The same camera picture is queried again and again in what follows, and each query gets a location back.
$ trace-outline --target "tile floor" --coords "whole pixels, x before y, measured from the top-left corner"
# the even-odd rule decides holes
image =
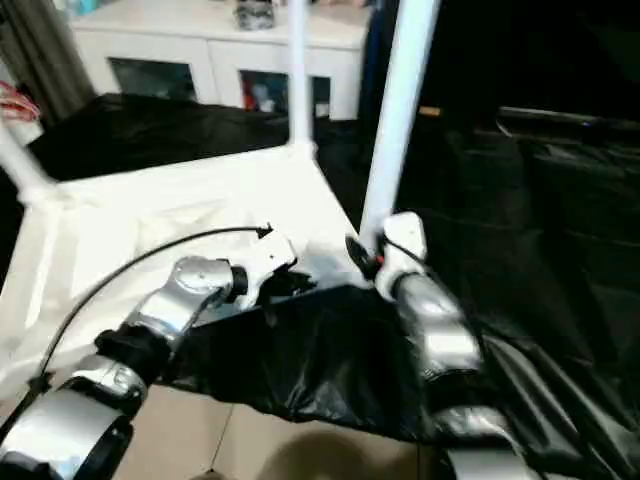
[[[152,387],[134,426],[115,480],[189,480],[212,467],[233,480],[415,480],[422,470],[408,443],[164,387]]]

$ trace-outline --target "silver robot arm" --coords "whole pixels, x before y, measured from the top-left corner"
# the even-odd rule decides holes
[[[133,436],[131,420],[198,315],[230,301],[252,307],[263,282],[296,257],[273,231],[234,259],[179,260],[117,331],[98,336],[97,353],[19,417],[0,445],[0,476],[110,479]]]
[[[446,455],[457,478],[531,478],[505,417],[473,391],[486,374],[482,350],[456,298],[429,275],[420,217],[411,212],[389,217],[373,257],[354,240],[347,246],[365,277],[395,305],[403,321],[425,388],[433,434],[452,445]],[[453,388],[455,393],[444,396],[445,383],[446,391]],[[495,440],[503,447],[496,448]]]

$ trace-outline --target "black cable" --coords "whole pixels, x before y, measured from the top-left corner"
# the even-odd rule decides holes
[[[425,269],[428,270],[427,264],[425,263],[424,259],[420,258],[419,256],[417,256],[415,253],[409,251],[408,248],[403,247],[402,245],[398,245],[397,243],[395,243],[392,240],[389,240],[388,237],[384,237],[384,242],[388,243],[389,245],[391,245],[392,247],[397,248],[398,250],[400,250],[402,253],[404,253],[407,257],[409,257],[411,260],[415,260],[416,262],[418,262],[420,265],[422,265]]]
[[[91,290],[87,292],[87,294],[75,304],[75,306],[71,309],[71,311],[64,318],[58,330],[56,330],[55,335],[49,342],[47,346],[47,350],[42,356],[42,360],[40,360],[40,365],[36,370],[35,375],[29,381],[29,391],[26,393],[24,398],[20,401],[18,406],[11,412],[11,415],[7,418],[7,420],[0,427],[0,444],[4,440],[6,434],[9,432],[15,421],[18,417],[24,412],[24,410],[29,407],[37,398],[40,396],[42,392],[44,392],[49,387],[49,382],[47,378],[47,368],[49,367],[49,363],[51,362],[51,358],[62,340],[65,332],[71,325],[71,322],[78,316],[78,313],[98,294],[100,291],[114,281],[117,277],[125,273],[127,270],[137,265],[138,263],[146,260],[147,258],[160,253],[164,250],[168,250],[169,248],[175,247],[176,245],[180,245],[182,243],[189,242],[191,240],[196,240],[202,237],[208,237],[212,235],[218,235],[222,233],[234,233],[234,232],[255,232],[258,234],[258,237],[262,238],[271,232],[270,227],[229,227],[229,228],[218,228],[214,230],[205,230],[204,232],[195,233],[193,235],[188,235],[183,238],[179,238],[177,240],[173,240],[171,242],[160,245],[159,247],[153,248],[148,252],[143,253],[142,255],[134,258],[133,260],[125,263],[121,267],[117,268],[109,275],[105,276],[100,280],[96,285],[94,285]]]

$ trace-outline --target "cabinet door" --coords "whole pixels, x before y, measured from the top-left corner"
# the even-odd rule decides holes
[[[88,30],[74,36],[99,94],[218,102],[205,40]]]
[[[256,110],[265,109],[263,105],[266,109],[286,108],[286,46],[210,41],[209,49],[220,103]],[[355,118],[361,53],[309,48],[306,58],[307,72],[313,77],[316,115],[329,113],[333,120]]]

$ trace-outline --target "black plastic sheet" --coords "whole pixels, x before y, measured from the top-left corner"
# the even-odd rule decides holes
[[[60,179],[284,143],[286,119],[109,96],[33,150]],[[352,124],[316,126],[319,165],[354,223],[367,171]],[[640,472],[637,150],[516,141],[419,120],[398,208],[481,339],[496,401],[535,468]],[[312,293],[196,329],[166,382],[292,421],[430,444],[402,325],[374,292]]]

